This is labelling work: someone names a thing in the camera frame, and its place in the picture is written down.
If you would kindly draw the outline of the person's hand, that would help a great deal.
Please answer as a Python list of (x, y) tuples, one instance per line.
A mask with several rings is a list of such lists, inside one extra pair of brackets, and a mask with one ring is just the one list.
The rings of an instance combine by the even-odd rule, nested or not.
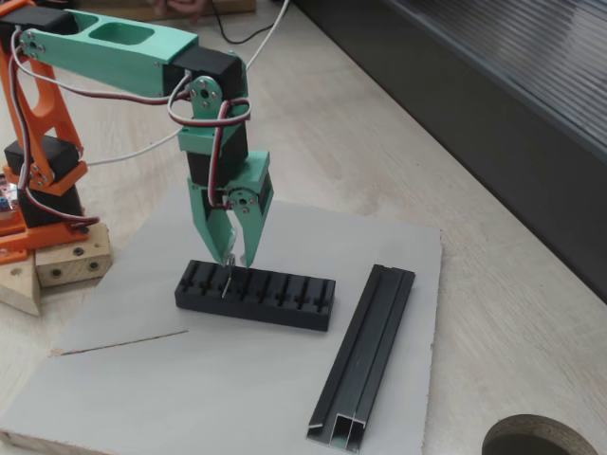
[(206, 7), (206, 0), (158, 0), (155, 9), (158, 14), (164, 14), (169, 9), (191, 16), (200, 16)]

